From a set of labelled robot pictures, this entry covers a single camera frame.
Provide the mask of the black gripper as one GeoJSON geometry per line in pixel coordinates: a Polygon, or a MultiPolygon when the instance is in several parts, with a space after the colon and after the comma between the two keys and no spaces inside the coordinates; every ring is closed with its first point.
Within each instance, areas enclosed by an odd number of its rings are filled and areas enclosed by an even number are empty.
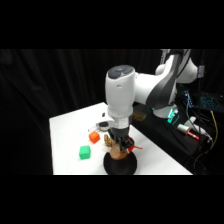
{"type": "Polygon", "coordinates": [[[116,154],[118,152],[118,145],[121,149],[126,150],[126,154],[130,154],[132,151],[133,141],[129,137],[129,129],[117,129],[117,128],[110,128],[108,130],[110,138],[115,142],[112,144],[110,153],[116,154]]]}

